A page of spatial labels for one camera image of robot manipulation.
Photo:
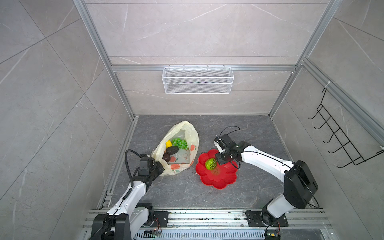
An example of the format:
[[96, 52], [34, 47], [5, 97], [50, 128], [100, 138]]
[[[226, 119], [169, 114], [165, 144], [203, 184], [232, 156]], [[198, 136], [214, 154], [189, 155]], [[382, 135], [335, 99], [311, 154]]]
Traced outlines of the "yellow fake lemon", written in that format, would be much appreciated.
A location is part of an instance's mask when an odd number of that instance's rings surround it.
[[172, 147], [172, 146], [173, 146], [173, 144], [172, 144], [171, 141], [167, 141], [167, 142], [166, 142], [166, 148], [170, 148], [170, 147]]

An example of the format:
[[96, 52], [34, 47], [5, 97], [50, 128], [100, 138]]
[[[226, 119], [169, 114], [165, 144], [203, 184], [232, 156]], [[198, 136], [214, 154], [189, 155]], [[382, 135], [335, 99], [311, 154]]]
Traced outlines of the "dark brown fake fruit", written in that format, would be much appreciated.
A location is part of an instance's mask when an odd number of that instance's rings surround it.
[[164, 153], [162, 159], [168, 163], [171, 160], [171, 156], [167, 153]]

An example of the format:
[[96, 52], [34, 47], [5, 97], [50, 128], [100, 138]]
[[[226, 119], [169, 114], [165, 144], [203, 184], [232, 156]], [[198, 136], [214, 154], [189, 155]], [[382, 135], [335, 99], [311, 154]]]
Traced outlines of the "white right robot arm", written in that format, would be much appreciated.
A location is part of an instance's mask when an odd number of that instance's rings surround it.
[[267, 154], [247, 142], [233, 141], [227, 134], [214, 139], [218, 153], [215, 159], [219, 165], [246, 163], [273, 175], [284, 184], [284, 191], [269, 201], [260, 213], [266, 226], [275, 224], [280, 217], [293, 209], [305, 209], [319, 186], [308, 165], [298, 160], [291, 162]]

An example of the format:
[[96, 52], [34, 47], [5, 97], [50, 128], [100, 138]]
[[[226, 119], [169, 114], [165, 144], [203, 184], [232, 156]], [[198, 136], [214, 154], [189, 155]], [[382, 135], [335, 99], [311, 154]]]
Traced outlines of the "red flower-shaped plastic bowl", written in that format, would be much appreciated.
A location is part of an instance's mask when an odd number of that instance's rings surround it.
[[196, 165], [196, 172], [204, 185], [222, 190], [225, 189], [227, 185], [236, 182], [238, 169], [234, 166], [237, 167], [238, 165], [236, 163], [233, 165], [231, 163], [218, 165], [217, 163], [217, 167], [213, 171], [207, 170], [205, 167], [206, 160], [211, 158], [215, 159], [215, 154], [218, 152], [218, 150], [209, 150], [207, 153], [201, 154]]

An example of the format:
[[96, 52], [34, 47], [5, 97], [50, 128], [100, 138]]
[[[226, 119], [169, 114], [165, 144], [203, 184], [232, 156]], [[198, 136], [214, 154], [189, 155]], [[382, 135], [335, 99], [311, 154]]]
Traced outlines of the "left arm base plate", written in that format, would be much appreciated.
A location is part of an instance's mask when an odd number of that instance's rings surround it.
[[166, 228], [168, 226], [168, 221], [169, 221], [169, 214], [170, 212], [168, 211], [155, 211], [154, 212], [154, 220], [153, 224], [151, 225], [151, 228]]

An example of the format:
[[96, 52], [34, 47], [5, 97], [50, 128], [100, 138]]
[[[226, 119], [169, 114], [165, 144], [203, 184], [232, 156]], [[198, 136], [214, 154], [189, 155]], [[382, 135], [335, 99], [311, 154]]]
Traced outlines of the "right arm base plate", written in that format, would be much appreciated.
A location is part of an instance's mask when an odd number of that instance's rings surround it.
[[288, 227], [288, 221], [285, 215], [282, 215], [280, 218], [273, 217], [269, 212], [262, 211], [245, 211], [246, 218], [248, 221], [249, 227]]

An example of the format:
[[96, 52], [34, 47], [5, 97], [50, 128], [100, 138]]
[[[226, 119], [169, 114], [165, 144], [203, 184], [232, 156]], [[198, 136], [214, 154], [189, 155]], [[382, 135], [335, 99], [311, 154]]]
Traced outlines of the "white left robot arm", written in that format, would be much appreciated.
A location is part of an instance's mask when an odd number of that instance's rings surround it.
[[150, 227], [156, 221], [151, 203], [140, 204], [153, 181], [164, 171], [161, 163], [142, 155], [130, 184], [118, 202], [105, 214], [95, 217], [90, 240], [132, 240], [140, 228]]

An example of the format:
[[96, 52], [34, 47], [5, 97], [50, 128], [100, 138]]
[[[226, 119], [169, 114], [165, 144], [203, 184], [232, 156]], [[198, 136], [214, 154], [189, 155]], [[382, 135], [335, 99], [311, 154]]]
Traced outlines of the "green spotted fake fruit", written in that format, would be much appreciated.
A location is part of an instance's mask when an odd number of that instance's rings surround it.
[[205, 162], [205, 167], [209, 171], [213, 171], [217, 167], [217, 161], [214, 158], [208, 159]]

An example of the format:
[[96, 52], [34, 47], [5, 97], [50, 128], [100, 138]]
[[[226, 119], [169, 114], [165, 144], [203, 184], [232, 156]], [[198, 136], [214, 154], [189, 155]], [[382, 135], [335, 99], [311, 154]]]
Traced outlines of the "dark fake avocado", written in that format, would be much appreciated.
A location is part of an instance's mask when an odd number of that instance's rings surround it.
[[166, 153], [170, 156], [175, 155], [178, 151], [179, 151], [178, 146], [171, 146], [171, 147], [166, 148]]

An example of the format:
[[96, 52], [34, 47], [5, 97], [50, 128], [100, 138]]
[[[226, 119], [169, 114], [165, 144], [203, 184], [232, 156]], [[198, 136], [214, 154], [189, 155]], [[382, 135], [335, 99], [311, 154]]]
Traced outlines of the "cream plastic shopping bag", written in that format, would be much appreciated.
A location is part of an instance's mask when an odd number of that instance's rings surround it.
[[164, 167], [162, 176], [176, 175], [193, 165], [199, 147], [199, 135], [188, 121], [174, 125], [152, 152], [152, 158]]

